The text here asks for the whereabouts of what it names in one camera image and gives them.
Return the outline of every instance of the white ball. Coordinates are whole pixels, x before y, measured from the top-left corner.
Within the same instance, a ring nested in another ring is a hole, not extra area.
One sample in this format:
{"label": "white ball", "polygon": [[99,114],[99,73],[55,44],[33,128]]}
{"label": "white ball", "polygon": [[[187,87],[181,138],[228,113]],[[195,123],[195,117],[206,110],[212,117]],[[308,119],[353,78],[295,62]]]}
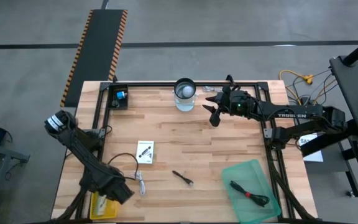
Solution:
{"label": "white ball", "polygon": [[183,96],[184,96],[184,97],[186,97],[186,98],[191,97],[191,96],[193,96],[193,93],[194,93],[193,87],[191,87],[191,86],[185,86],[185,87],[183,88]]}

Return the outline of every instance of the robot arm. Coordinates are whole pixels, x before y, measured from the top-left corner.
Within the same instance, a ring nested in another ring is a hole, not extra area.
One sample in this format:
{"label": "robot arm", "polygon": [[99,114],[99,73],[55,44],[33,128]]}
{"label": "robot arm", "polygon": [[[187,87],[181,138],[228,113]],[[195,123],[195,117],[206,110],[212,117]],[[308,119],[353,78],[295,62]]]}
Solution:
{"label": "robot arm", "polygon": [[134,193],[125,184],[125,177],[119,169],[99,162],[91,153],[102,146],[100,139],[91,138],[77,127],[75,118],[65,111],[59,111],[45,121],[48,134],[66,146],[86,167],[80,181],[81,187],[99,192],[110,200],[123,204]]}
{"label": "robot arm", "polygon": [[257,121],[270,121],[274,118],[304,118],[311,121],[298,124],[290,128],[277,127],[264,129],[264,136],[268,144],[275,149],[284,149],[286,143],[292,138],[298,138],[305,134],[325,132],[336,134],[347,128],[345,114],[332,106],[321,105],[275,105],[270,102],[260,101],[239,90],[239,87],[230,89],[224,86],[222,92],[206,100],[216,103],[218,108],[203,105],[211,112],[209,122],[217,127],[220,122],[220,114],[228,113],[231,116],[242,116]]}

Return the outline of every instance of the wooden table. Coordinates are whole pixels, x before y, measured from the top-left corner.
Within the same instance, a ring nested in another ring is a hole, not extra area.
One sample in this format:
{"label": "wooden table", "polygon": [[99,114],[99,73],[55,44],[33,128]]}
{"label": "wooden table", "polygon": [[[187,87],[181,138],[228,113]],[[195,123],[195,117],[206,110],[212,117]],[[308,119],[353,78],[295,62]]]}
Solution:
{"label": "wooden table", "polygon": [[[282,81],[267,81],[271,101],[288,104]],[[81,129],[92,126],[100,82],[84,82],[76,118]],[[270,183],[260,123],[236,116],[221,115],[219,127],[209,124],[209,112],[202,104],[213,105],[197,88],[195,107],[179,111],[173,101],[173,87],[130,87],[128,110],[111,112],[112,132],[106,136],[103,161],[114,155],[135,154],[138,141],[154,141],[154,162],[139,166],[145,180],[146,195],[139,195],[139,183],[127,180],[135,192],[119,207],[115,222],[238,222],[221,180],[224,168],[257,159]],[[253,89],[242,87],[254,95]],[[99,127],[103,120],[103,109]],[[277,119],[277,126],[293,126],[292,119]],[[301,152],[291,146],[283,150],[290,188],[306,210],[317,217],[308,176]],[[131,157],[118,157],[112,163],[125,173],[133,174]],[[189,188],[172,174],[176,170],[194,181]],[[73,156],[63,166],[52,217],[58,217],[79,191],[82,164]],[[287,208],[280,198],[284,217]]]}

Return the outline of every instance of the green plastic tray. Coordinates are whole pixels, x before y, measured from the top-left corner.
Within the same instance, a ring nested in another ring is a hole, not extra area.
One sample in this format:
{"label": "green plastic tray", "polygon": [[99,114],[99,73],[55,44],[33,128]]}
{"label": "green plastic tray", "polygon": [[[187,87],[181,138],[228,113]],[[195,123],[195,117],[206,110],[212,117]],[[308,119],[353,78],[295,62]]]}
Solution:
{"label": "green plastic tray", "polygon": [[[240,223],[260,222],[281,213],[280,206],[278,206],[277,200],[266,181],[258,160],[254,159],[228,167],[223,170],[222,178]],[[230,186],[232,180],[252,194],[269,197],[270,202],[265,207],[255,204],[251,199],[246,198],[244,194]]]}

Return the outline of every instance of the yellow object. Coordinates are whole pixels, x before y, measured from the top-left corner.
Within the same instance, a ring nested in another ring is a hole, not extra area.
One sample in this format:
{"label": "yellow object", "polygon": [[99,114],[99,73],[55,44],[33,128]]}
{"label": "yellow object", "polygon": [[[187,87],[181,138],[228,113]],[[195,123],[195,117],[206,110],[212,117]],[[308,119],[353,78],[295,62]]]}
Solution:
{"label": "yellow object", "polygon": [[90,219],[92,220],[100,220],[100,219],[107,219],[107,218],[116,218],[117,217],[117,209],[118,209],[118,202],[108,200],[106,204],[106,209],[104,211],[104,215],[97,215],[96,211],[98,208],[98,197],[99,193],[95,192],[92,193],[91,196],[91,214]]}
{"label": "yellow object", "polygon": [[330,83],[328,83],[326,86],[323,87],[323,89],[318,93],[316,99],[313,101],[313,105],[315,105],[315,104],[317,103],[318,98],[320,98],[321,96],[324,95],[324,93],[323,93],[324,89],[327,89],[327,87],[328,87],[329,85],[333,84],[335,81],[336,81],[336,80],[333,80],[333,81],[331,81]]}
{"label": "yellow object", "polygon": [[[298,76],[298,77],[304,79],[304,81],[305,81],[308,85],[313,84],[313,75],[300,75],[300,74],[298,74],[298,73],[296,73],[296,72],[294,72],[294,71],[291,71],[291,70],[281,70],[281,71],[280,71],[280,74],[278,75],[278,77],[280,78],[280,80],[283,80],[282,74],[283,74],[284,72],[292,73],[292,74],[294,74],[294,75],[296,75],[296,76]],[[296,101],[299,103],[299,105],[301,105],[301,101],[300,101],[299,97],[298,97],[289,87],[285,86],[285,88],[286,88],[290,93],[292,93],[292,95],[295,97]]]}

